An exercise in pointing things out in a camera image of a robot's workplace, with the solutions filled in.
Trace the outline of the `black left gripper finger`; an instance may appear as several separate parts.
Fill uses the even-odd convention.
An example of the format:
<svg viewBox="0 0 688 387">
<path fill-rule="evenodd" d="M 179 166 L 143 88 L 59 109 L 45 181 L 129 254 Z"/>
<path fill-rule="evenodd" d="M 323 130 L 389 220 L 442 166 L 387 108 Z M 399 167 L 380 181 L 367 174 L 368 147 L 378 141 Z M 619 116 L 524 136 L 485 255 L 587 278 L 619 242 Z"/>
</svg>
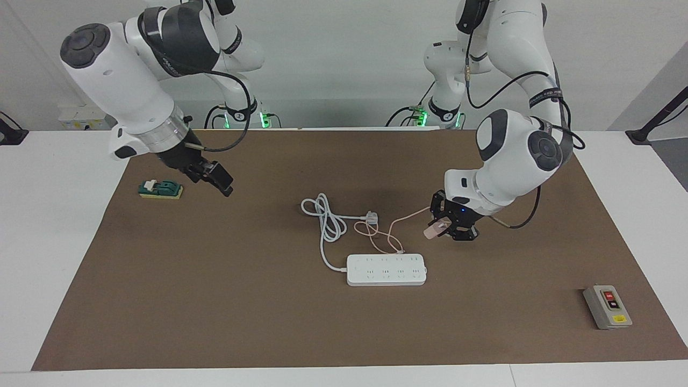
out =
<svg viewBox="0 0 688 387">
<path fill-rule="evenodd" d="M 446 193 L 444 190 L 438 190 L 433 194 L 432 201 L 428 208 L 432 214 L 432 220 L 428 223 L 429 226 L 433 226 L 442 219 L 448 219 L 448 213 L 445 210 L 445 201 Z"/>
<path fill-rule="evenodd" d="M 452 222 L 449 225 L 449 235 L 454 241 L 473 241 L 480 235 L 475 223 L 470 226 L 460 225 Z"/>
</svg>

